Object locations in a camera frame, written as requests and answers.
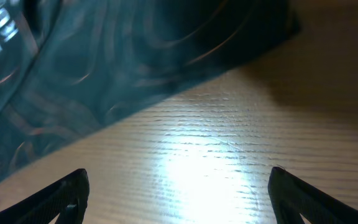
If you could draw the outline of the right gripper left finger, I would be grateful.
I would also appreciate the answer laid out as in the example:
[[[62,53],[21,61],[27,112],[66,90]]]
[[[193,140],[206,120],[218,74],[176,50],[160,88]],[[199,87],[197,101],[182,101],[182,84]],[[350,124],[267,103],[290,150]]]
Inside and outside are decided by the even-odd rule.
[[[0,224],[82,224],[90,184],[77,169],[46,188],[0,212]]]

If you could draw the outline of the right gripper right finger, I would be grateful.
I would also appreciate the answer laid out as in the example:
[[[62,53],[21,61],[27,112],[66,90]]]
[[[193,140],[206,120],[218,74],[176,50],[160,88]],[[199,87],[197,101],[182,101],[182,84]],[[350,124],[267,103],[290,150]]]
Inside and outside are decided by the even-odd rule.
[[[358,223],[358,210],[340,202],[281,167],[273,167],[268,194],[278,224]]]

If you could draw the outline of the black printed cycling jersey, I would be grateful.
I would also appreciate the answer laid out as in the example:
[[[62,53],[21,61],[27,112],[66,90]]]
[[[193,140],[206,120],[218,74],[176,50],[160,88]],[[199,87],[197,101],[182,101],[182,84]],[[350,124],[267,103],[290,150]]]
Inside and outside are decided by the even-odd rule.
[[[0,182],[299,31],[287,0],[0,0]]]

